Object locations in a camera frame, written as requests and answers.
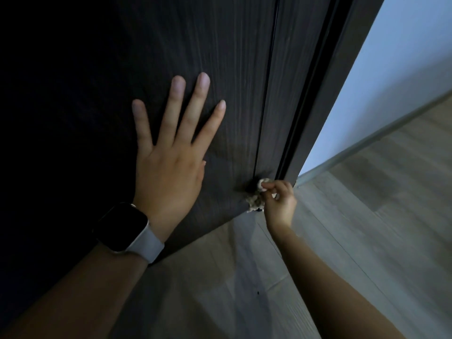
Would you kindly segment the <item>black smartwatch with grey band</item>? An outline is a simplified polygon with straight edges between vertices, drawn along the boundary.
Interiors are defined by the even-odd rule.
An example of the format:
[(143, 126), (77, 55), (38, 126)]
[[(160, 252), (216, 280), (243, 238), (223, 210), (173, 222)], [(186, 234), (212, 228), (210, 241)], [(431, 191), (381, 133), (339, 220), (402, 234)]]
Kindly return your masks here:
[(151, 230), (147, 216), (130, 203), (112, 207), (92, 232), (99, 243), (114, 254), (133, 253), (148, 264), (155, 262), (165, 247)]

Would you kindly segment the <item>dark wood-grain door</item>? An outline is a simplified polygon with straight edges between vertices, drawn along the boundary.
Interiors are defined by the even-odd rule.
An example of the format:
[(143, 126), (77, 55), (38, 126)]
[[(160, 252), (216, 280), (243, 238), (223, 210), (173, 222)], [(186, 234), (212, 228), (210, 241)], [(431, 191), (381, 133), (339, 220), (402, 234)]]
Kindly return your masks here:
[(330, 0), (0, 0), (0, 268), (72, 264), (131, 200), (132, 100), (159, 135), (170, 83), (201, 72), (226, 116), (200, 197), (161, 256), (245, 211), (278, 172)]

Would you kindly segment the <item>person's right forearm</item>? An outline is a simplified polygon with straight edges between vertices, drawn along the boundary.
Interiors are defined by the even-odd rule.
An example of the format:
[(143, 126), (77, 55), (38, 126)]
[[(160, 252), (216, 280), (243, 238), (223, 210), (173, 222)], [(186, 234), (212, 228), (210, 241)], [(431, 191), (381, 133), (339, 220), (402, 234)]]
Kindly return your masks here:
[(267, 227), (322, 339), (406, 339), (289, 226)]

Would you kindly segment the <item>beige cleaning cloth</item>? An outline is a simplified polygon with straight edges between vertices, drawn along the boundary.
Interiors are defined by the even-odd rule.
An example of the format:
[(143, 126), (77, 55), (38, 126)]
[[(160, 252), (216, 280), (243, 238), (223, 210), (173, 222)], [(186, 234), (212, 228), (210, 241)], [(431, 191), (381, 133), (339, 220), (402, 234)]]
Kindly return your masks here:
[(273, 180), (270, 178), (262, 178), (256, 182), (254, 193), (246, 197), (246, 202), (249, 205), (248, 210), (246, 211), (247, 213), (252, 211), (264, 211), (265, 200), (263, 199), (262, 193), (267, 189), (262, 187), (262, 183), (268, 182), (273, 182)]

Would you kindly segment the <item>person's right hand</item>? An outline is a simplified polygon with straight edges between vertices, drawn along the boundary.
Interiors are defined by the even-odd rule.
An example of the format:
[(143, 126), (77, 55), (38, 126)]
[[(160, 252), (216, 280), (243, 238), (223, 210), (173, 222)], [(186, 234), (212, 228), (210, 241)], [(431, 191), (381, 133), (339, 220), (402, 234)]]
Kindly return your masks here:
[(269, 233), (274, 241), (280, 240), (291, 230), (293, 215), (297, 205), (297, 199), (288, 202), (278, 201), (279, 195), (273, 194), (272, 202), (265, 202), (264, 216)]

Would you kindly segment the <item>person's left hand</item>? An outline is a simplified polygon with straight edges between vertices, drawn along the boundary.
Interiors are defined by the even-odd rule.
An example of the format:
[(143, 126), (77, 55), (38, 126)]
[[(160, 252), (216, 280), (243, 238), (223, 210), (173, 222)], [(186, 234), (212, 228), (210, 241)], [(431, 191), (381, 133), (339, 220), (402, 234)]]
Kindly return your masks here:
[(147, 216), (151, 230), (162, 243), (187, 216), (200, 194), (198, 169), (226, 111), (226, 103), (221, 100), (196, 139), (176, 145), (185, 88), (183, 77), (173, 77), (156, 145), (137, 150), (133, 204)]

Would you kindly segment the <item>grey baseboard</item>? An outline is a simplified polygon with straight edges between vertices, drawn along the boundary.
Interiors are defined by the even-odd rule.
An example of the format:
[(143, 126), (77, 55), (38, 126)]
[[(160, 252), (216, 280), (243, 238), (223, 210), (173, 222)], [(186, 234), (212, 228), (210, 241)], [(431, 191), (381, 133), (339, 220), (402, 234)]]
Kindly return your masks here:
[(360, 150), (366, 148), (367, 146), (369, 146), (370, 144), (374, 143), (375, 141), (381, 139), (384, 136), (387, 136), (388, 134), (394, 132), (395, 130), (401, 128), (402, 126), (406, 125), (407, 123), (409, 123), (410, 121), (412, 121), (413, 119), (419, 117), (420, 115), (424, 114), (425, 112), (427, 112), (428, 110), (430, 110), (431, 108), (434, 108), (436, 106), (438, 106), (439, 104), (445, 102), (446, 100), (448, 100), (449, 98), (452, 97), (452, 89), (450, 91), (448, 91), (447, 93), (445, 93), (442, 96), (439, 96), (438, 98), (436, 98), (435, 100), (433, 100), (432, 102), (425, 104), (424, 106), (412, 111), (409, 114), (404, 115), (403, 117), (393, 121), (392, 123), (382, 127), (381, 129), (375, 131), (374, 133), (372, 133), (371, 135), (361, 139), (360, 141), (354, 143), (353, 145), (351, 145), (350, 147), (342, 150), (341, 152), (337, 153), (335, 156), (332, 156), (331, 158), (329, 158), (328, 160), (326, 160), (325, 162), (323, 162), (322, 164), (312, 168), (311, 170), (300, 174), (297, 177), (297, 180), (295, 182), (295, 187), (299, 187), (304, 183), (309, 182), (310, 180), (312, 180), (314, 177), (318, 176), (319, 174), (329, 170), (330, 168), (334, 167), (335, 165), (341, 163), (342, 161), (344, 161), (345, 159), (347, 159), (348, 157), (350, 157), (353, 154), (356, 154), (357, 152), (359, 152)]

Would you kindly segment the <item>dark door frame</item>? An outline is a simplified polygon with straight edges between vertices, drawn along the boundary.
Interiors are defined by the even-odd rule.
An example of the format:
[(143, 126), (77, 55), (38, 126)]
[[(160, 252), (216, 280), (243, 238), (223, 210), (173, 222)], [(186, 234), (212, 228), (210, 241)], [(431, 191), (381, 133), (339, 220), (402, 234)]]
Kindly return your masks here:
[(384, 0), (331, 0), (276, 179), (295, 184)]

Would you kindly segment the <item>person's left forearm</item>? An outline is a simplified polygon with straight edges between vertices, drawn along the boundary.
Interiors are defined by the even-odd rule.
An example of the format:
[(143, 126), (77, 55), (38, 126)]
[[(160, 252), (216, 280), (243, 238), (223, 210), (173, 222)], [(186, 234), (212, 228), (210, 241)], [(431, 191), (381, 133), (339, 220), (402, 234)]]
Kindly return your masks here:
[(98, 244), (0, 339), (106, 339), (147, 266)]

